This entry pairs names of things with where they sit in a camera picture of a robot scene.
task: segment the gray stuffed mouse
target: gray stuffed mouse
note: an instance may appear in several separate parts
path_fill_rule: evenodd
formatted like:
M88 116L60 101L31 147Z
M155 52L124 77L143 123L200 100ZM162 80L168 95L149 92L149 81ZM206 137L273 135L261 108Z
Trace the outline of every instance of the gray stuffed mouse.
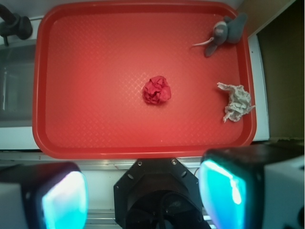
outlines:
M247 18L248 16L245 13L240 13L235 19L225 16L224 21L215 24L213 36L208 41L194 44L193 46L211 43L204 52L205 56L209 57L215 52L217 47L224 42L232 44L238 43L242 37Z

